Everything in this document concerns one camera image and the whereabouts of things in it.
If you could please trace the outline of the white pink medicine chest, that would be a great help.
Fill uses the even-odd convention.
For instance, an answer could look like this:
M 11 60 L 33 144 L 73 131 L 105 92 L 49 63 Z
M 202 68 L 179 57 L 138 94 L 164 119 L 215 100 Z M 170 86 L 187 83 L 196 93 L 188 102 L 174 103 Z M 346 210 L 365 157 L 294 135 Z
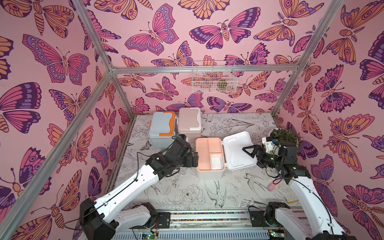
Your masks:
M 222 140 L 219 138 L 198 138 L 196 139 L 196 152 L 199 155 L 198 167 L 196 168 L 197 178 L 200 180 L 219 179 L 225 170 L 237 171 L 254 167 L 257 161 L 243 152 L 243 147 L 252 146 L 250 134 L 240 132 Z M 224 169 L 211 170 L 210 153 L 223 155 Z

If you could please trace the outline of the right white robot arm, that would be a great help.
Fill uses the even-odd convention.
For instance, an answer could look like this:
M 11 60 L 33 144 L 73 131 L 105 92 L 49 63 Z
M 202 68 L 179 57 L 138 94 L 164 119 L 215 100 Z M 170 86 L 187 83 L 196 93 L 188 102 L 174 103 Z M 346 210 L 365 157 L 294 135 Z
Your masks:
M 297 146 L 281 141 L 276 150 L 267 144 L 243 147 L 260 168 L 278 171 L 277 181 L 286 183 L 298 198 L 305 214 L 300 217 L 288 204 L 269 202 L 264 212 L 269 226 L 282 226 L 295 240 L 354 240 L 332 216 L 315 189 L 308 169 L 298 165 Z

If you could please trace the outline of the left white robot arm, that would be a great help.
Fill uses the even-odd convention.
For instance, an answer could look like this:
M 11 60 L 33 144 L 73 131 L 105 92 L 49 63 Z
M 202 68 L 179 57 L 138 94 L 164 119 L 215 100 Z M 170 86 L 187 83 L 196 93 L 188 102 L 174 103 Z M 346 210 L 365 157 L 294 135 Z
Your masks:
M 118 231 L 133 227 L 153 228 L 158 211 L 143 203 L 130 210 L 124 208 L 147 188 L 181 168 L 198 167 L 199 155 L 191 145 L 175 139 L 168 148 L 148 156 L 146 163 L 124 183 L 104 196 L 81 203 L 79 224 L 88 240 L 110 240 Z

